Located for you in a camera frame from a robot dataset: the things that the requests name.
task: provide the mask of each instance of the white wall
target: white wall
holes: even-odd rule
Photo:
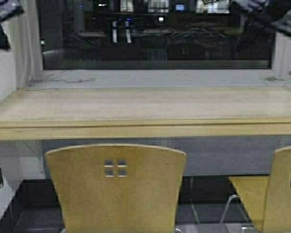
[[[0,101],[15,89],[14,55],[11,51],[0,51]],[[43,173],[37,172],[40,167],[39,153],[39,142],[0,142],[0,163],[4,176],[4,187],[0,190],[0,219],[24,178],[43,178]]]

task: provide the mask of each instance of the metal chair leg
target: metal chair leg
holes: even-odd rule
[[[232,195],[232,196],[230,196],[230,197],[228,198],[227,203],[226,203],[225,208],[224,208],[224,211],[223,211],[223,214],[222,214],[221,219],[220,219],[220,224],[223,224],[223,223],[224,223],[224,220],[225,220],[225,218],[226,218],[226,214],[227,214],[228,209],[229,209],[229,207],[230,207],[230,205],[231,205],[231,202],[232,202],[234,199],[238,199],[238,198],[239,198],[238,195]]]

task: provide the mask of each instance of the chair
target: chair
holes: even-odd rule
[[[46,153],[68,233],[173,233],[186,154],[97,144]]]
[[[291,232],[291,147],[275,151],[270,176],[229,179],[259,232]]]

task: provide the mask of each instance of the dark glass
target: dark glass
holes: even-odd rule
[[[274,34],[237,51],[229,0],[37,0],[45,69],[270,68]]]

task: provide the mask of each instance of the gray panel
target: gray panel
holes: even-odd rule
[[[136,143],[182,150],[188,154],[185,176],[253,175],[269,174],[274,150],[291,145],[291,135],[46,140],[43,152],[90,143]]]

